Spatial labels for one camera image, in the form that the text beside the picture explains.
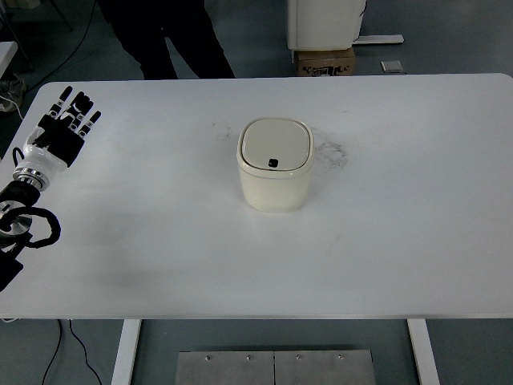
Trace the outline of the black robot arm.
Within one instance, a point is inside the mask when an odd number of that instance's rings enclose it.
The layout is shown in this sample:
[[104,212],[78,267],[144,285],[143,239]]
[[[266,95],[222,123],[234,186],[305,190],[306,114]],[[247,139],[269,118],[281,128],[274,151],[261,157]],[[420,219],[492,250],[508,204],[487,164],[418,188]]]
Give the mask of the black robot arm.
[[91,117],[93,100],[83,91],[66,87],[40,119],[22,147],[12,151],[13,180],[1,191],[1,289],[22,271],[18,255],[24,249],[40,249],[56,243],[61,234],[58,218],[38,208],[41,193],[56,173],[69,168],[99,120]]

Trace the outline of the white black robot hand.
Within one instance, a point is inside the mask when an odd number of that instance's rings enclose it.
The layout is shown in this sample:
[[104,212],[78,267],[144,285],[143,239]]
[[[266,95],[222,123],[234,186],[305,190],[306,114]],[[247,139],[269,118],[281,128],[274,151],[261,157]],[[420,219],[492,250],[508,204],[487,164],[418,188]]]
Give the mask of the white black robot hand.
[[78,157],[86,137],[101,116],[96,111],[79,129],[94,102],[83,91],[71,101],[60,118],[72,87],[67,86],[27,138],[20,162],[21,180],[51,180],[57,172],[69,168]]

